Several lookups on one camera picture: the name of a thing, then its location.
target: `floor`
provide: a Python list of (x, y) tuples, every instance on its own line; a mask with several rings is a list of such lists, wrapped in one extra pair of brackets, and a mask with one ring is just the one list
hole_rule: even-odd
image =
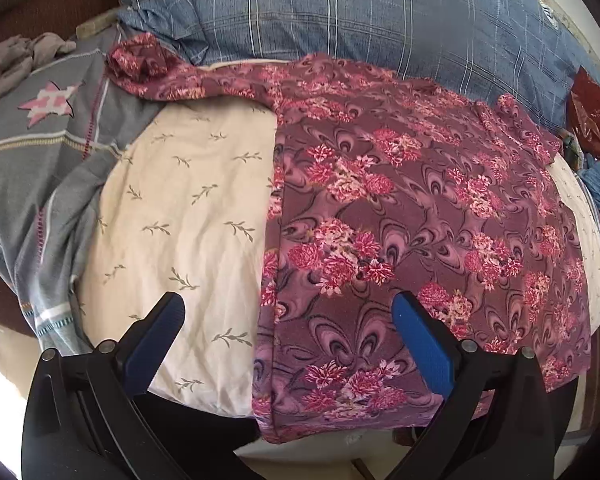
[[(543, 0), (554, 8), (558, 18), (589, 49), (592, 56), (600, 62), (600, 28), (593, 20), (582, 0)], [(26, 398), (35, 370), (40, 349), (32, 338), (0, 328), (0, 371), (11, 383), (15, 384), (20, 395)], [(570, 430), (577, 428), (582, 416), (584, 399), (584, 381), (581, 381), (576, 398), (576, 409), (570, 423)], [(377, 479), (384, 478), (395, 464), (399, 462), (406, 448), (388, 445), (384, 455), (366, 458), (365, 464)], [(556, 476), (572, 459), (576, 449), (563, 447), (555, 461)], [(249, 465), (267, 479), (284, 478), (288, 480), (312, 478), (314, 480), (360, 480), (363, 476), (347, 462), (336, 462), (319, 465), (289, 465), (263, 460), (246, 460)]]

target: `pink star pattern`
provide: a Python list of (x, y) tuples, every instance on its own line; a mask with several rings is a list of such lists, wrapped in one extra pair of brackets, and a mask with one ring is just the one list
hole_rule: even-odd
[(67, 102), (77, 90), (79, 85), (68, 86), (61, 90), (58, 86), (49, 81), (46, 86), (38, 92), (38, 96), (31, 101), (18, 106), (19, 110), (29, 110), (27, 117), (31, 119), (27, 128), (39, 123), (49, 114), (74, 116), (74, 110)]

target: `screw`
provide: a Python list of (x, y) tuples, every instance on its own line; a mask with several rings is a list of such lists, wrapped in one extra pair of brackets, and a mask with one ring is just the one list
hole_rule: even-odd
[(462, 347), (462, 350), (468, 352), (469, 354), (474, 353), (478, 349), (478, 343), (473, 339), (463, 339), (460, 343), (460, 346)]
[(110, 354), (116, 347), (116, 342), (113, 339), (105, 339), (98, 345), (98, 352), (101, 354)]
[(56, 349), (55, 348), (47, 348), (44, 352), (42, 352), (42, 360), (43, 361), (51, 361), (56, 357)]
[(523, 346), (522, 347), (522, 355), (524, 357), (526, 357), (527, 359), (533, 359), (534, 357), (536, 357), (536, 353), (529, 346)]

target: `blue plaid fabric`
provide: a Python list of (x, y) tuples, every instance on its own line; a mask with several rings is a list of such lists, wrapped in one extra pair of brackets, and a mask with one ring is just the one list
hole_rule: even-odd
[(312, 52), (424, 76), (470, 99), (513, 94), (540, 124), (565, 122), (586, 51), (538, 0), (121, 0), (120, 19), (195, 64)]

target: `blue gripper pad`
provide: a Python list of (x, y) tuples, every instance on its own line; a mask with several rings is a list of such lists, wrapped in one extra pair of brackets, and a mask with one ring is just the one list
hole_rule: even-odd
[[(152, 312), (142, 321), (150, 322)], [(157, 317), (146, 329), (144, 337), (126, 358), (123, 387), (129, 397), (144, 394), (154, 380), (160, 364), (167, 355), (173, 340), (184, 323), (184, 302), (179, 294), (173, 294), (162, 307)]]
[(447, 399), (454, 387), (452, 360), (405, 295), (394, 297), (392, 314), (394, 325), (427, 386)]

